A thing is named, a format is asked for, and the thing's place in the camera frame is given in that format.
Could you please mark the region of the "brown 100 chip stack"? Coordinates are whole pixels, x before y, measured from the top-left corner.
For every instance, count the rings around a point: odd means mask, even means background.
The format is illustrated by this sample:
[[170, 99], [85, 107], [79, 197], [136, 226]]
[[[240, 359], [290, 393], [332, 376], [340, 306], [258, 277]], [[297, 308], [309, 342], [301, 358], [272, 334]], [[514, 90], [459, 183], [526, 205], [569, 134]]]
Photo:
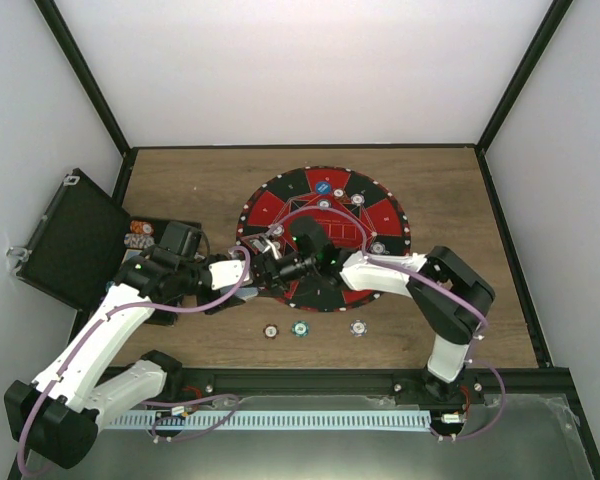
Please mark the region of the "brown 100 chip stack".
[[267, 339], [275, 339], [279, 335], [278, 327], [274, 324], [266, 325], [263, 334]]

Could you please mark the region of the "teal chip stack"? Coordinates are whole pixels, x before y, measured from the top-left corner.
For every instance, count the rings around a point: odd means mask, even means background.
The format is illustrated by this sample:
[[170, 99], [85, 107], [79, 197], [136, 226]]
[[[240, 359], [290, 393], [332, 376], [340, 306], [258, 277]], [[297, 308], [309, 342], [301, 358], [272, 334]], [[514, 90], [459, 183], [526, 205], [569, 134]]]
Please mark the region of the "teal chip stack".
[[304, 321], [297, 321], [292, 325], [291, 332], [296, 337], [306, 337], [309, 334], [309, 324]]

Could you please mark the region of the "blue white chip seat three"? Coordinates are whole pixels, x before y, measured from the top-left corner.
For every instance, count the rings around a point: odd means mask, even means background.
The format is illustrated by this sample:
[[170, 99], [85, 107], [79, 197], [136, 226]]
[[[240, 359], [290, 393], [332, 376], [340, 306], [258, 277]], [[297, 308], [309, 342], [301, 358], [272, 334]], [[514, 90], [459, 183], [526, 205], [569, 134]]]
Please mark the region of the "blue white chip seat three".
[[280, 237], [284, 233], [284, 227], [282, 225], [278, 225], [273, 231], [272, 234], [274, 237]]

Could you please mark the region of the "teal chip seat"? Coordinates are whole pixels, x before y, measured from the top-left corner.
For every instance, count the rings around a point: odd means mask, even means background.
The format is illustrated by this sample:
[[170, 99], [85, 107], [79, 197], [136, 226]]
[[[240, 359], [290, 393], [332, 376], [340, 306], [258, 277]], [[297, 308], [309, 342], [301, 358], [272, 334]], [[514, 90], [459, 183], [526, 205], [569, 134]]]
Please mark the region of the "teal chip seat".
[[325, 210], [325, 209], [328, 209], [328, 208], [331, 206], [331, 204], [330, 204], [330, 202], [329, 202], [328, 200], [326, 200], [326, 199], [321, 199], [321, 200], [319, 200], [319, 201], [317, 202], [317, 206], [318, 206], [320, 209], [322, 209], [322, 210]]

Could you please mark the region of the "blue orange chip stack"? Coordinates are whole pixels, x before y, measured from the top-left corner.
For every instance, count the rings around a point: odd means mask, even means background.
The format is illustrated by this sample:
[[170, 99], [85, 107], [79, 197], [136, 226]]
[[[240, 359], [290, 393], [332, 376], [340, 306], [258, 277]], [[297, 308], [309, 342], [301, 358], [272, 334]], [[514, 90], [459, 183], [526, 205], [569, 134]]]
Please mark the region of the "blue orange chip stack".
[[368, 326], [364, 321], [356, 320], [350, 324], [350, 333], [355, 337], [361, 337], [367, 334]]

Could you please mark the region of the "blue small blind button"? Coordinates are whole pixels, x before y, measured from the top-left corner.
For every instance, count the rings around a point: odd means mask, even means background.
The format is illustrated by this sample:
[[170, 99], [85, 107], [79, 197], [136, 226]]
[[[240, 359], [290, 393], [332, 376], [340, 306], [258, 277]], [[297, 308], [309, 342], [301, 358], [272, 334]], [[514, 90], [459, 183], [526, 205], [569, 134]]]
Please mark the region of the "blue small blind button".
[[314, 191], [319, 195], [328, 195], [332, 192], [332, 187], [328, 181], [322, 180], [315, 184]]

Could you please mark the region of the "blue white chip seat nine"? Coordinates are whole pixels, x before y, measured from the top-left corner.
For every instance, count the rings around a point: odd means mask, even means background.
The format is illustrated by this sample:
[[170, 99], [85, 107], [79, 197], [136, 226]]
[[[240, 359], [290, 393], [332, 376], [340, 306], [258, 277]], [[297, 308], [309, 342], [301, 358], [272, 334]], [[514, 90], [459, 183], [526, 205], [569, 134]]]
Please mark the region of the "blue white chip seat nine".
[[385, 253], [385, 246], [381, 242], [374, 242], [370, 246], [370, 252], [375, 255], [381, 255]]

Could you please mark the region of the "blue white chip seat seven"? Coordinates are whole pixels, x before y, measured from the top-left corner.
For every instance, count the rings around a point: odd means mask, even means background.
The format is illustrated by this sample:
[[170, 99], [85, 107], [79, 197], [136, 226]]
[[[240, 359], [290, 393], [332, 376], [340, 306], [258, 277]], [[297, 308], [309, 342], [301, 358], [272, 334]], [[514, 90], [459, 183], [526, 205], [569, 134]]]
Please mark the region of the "blue white chip seat seven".
[[362, 194], [356, 193], [351, 196], [351, 202], [356, 206], [361, 206], [365, 202], [365, 198]]

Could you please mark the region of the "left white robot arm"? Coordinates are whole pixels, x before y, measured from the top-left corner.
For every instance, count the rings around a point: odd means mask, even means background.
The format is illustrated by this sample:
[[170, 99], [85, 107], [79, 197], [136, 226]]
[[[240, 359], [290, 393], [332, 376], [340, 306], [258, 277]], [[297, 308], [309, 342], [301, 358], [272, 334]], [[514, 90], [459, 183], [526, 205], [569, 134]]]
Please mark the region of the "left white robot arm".
[[4, 396], [16, 462], [34, 477], [27, 455], [50, 465], [78, 464], [102, 428], [138, 404], [171, 408], [184, 392], [181, 362], [153, 350], [117, 376], [106, 368], [131, 335], [155, 312], [181, 312], [176, 298], [203, 293], [206, 312], [232, 298], [251, 278], [250, 252], [237, 244], [226, 255], [196, 257], [186, 224], [171, 222], [157, 245], [126, 260], [100, 306], [66, 349], [30, 383], [14, 382]]

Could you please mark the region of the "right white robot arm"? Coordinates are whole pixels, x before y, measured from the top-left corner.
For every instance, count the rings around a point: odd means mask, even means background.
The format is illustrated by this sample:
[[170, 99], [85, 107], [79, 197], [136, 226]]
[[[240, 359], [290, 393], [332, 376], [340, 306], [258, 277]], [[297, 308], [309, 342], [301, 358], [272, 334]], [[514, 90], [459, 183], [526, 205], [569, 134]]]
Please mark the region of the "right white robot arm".
[[247, 237], [256, 251], [254, 283], [282, 294], [291, 283], [311, 279], [321, 287], [370, 290], [411, 298], [435, 333], [422, 378], [425, 393], [438, 403], [459, 394], [472, 343], [487, 327], [493, 288], [447, 247], [426, 255], [387, 256], [339, 247], [314, 218], [296, 218], [290, 232], [295, 251], [283, 254], [271, 234]]

